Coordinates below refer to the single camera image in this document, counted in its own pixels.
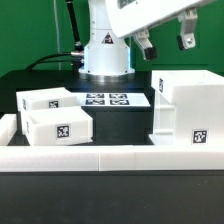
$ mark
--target large white box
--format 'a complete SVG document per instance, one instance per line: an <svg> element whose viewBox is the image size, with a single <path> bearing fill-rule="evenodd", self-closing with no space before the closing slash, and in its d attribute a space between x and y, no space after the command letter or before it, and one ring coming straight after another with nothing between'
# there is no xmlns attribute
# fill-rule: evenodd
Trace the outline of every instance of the large white box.
<svg viewBox="0 0 224 224"><path fill-rule="evenodd" d="M17 109L40 110L77 106L77 97L64 87L17 92Z"/></svg>
<svg viewBox="0 0 224 224"><path fill-rule="evenodd" d="M0 120L0 146L7 146L16 131L16 114L5 114Z"/></svg>
<svg viewBox="0 0 224 224"><path fill-rule="evenodd" d="M78 106L22 111L22 119L31 146L92 142L93 120Z"/></svg>
<svg viewBox="0 0 224 224"><path fill-rule="evenodd" d="M156 145L224 144L224 78L205 70L153 71Z"/></svg>

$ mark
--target green background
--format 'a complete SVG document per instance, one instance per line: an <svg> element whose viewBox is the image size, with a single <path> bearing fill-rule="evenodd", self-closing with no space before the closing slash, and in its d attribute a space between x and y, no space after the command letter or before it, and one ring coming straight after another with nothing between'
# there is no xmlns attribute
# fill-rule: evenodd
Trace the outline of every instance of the green background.
<svg viewBox="0 0 224 224"><path fill-rule="evenodd" d="M87 0L74 0L80 37L89 40L89 9ZM73 38L67 6L57 0L61 51L73 50ZM176 36L180 31L177 19L150 31L151 42L159 58L146 62L134 43L132 63L137 71L152 69L208 69L224 72L224 0L198 9L197 47L180 51ZM0 1L0 77L9 71L24 69L40 57L57 53L53 0ZM58 65L41 65L38 69L58 69ZM63 64L63 69L70 69Z"/></svg>

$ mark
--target black cable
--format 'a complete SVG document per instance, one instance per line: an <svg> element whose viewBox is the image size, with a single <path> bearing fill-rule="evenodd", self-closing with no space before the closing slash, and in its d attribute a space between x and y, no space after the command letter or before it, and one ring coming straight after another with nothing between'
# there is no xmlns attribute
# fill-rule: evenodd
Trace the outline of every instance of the black cable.
<svg viewBox="0 0 224 224"><path fill-rule="evenodd" d="M79 37L79 32L78 32L78 26L76 22L76 17L75 17L75 11L73 7L73 0L65 0L67 3L67 8L70 16L70 21L71 21L71 26L72 26L72 31L73 31L73 38L75 42L75 50L77 51L83 51L83 46L81 44L81 40Z"/></svg>
<svg viewBox="0 0 224 224"><path fill-rule="evenodd" d="M57 57L63 57L63 56L71 56L71 53L70 52L65 52L65 53L58 53L58 54L51 54L51 55L48 55L48 56L45 56L45 57L42 57L40 59L38 59L37 61L35 61L34 63L28 65L25 70L32 70L33 67L35 67L37 64L40 64L42 62L44 62L45 60L47 59L51 59L51 58L57 58Z"/></svg>
<svg viewBox="0 0 224 224"><path fill-rule="evenodd" d="M38 64L44 64L44 63L60 63L60 62L74 62L74 61L80 61L80 60L54 60L54 61L39 61L39 62L35 62L31 65L29 65L26 70L28 71L32 71L33 68L38 65Z"/></svg>

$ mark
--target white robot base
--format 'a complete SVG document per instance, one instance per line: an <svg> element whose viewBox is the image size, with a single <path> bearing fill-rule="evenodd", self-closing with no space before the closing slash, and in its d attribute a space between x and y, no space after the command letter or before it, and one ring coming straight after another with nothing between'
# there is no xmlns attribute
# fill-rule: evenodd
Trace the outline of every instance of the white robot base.
<svg viewBox="0 0 224 224"><path fill-rule="evenodd" d="M98 82L133 79L130 48L111 29L105 0L89 0L90 41L84 50L84 66L80 78Z"/></svg>

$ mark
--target black platform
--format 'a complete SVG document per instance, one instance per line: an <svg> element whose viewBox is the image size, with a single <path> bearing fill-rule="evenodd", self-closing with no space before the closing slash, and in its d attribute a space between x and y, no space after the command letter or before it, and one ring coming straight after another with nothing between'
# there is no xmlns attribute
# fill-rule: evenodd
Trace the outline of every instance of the black platform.
<svg viewBox="0 0 224 224"><path fill-rule="evenodd" d="M52 87L140 92L153 105L150 86L150 73L139 73L130 82L99 85L69 71L13 71L0 79L0 113L17 113L16 91ZM150 144L153 108L83 109L94 119L92 145ZM26 144L19 132L11 142ZM224 172L1 172L0 223L223 224Z"/></svg>

